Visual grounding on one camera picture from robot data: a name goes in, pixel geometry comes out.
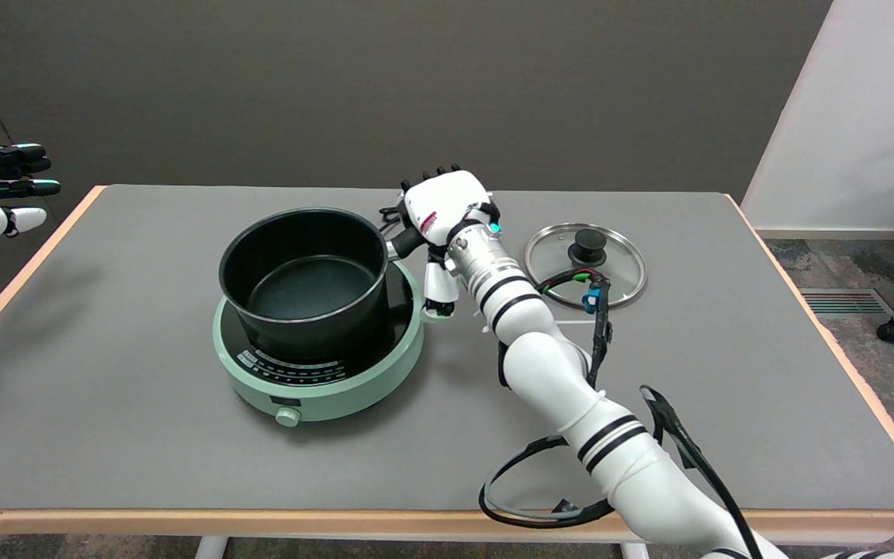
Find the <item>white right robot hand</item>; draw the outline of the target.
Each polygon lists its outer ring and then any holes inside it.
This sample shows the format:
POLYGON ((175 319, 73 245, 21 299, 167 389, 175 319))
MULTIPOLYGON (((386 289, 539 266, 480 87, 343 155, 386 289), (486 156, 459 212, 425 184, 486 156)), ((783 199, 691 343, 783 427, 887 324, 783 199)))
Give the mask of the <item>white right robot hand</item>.
POLYGON ((478 178, 454 165, 404 186, 397 204, 404 230, 386 242, 388 259, 404 259, 425 248, 423 311, 429 318, 449 318, 460 297, 457 277, 448 269, 447 250, 453 238, 473 225, 499 232, 500 210, 478 178))

